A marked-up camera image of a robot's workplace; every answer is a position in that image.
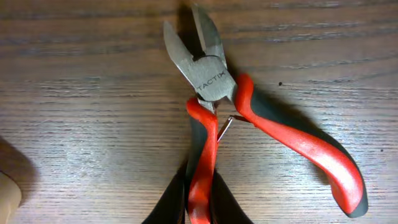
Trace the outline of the red handled cutting pliers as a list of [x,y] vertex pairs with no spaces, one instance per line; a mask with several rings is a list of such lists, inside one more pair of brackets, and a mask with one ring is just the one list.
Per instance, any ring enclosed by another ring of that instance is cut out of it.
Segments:
[[251,123],[270,137],[291,148],[320,168],[343,213],[350,218],[368,211],[366,185],[358,165],[334,138],[306,120],[296,118],[268,100],[249,75],[233,77],[229,71],[218,30],[197,4],[192,5],[203,55],[194,57],[169,22],[164,22],[164,42],[173,63],[195,90],[187,101],[192,127],[192,149],[184,183],[184,201],[192,223],[214,223],[211,197],[215,193],[215,164],[219,141],[225,128],[219,127],[216,106],[232,102],[240,120]]

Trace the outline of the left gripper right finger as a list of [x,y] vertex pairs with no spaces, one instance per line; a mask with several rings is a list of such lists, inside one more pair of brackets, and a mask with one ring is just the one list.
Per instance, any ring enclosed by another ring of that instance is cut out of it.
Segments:
[[211,215],[215,224],[253,224],[217,171],[211,190]]

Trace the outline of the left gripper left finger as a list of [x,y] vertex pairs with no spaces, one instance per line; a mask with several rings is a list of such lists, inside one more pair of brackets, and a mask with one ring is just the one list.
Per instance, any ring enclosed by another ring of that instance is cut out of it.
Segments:
[[175,174],[161,198],[142,224],[184,224],[183,175]]

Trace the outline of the orange scraper wooden handle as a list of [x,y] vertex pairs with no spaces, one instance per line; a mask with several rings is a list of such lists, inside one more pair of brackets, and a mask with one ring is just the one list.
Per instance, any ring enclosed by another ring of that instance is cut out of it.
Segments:
[[22,193],[19,186],[5,173],[1,172],[0,207],[1,224],[7,224],[19,208]]

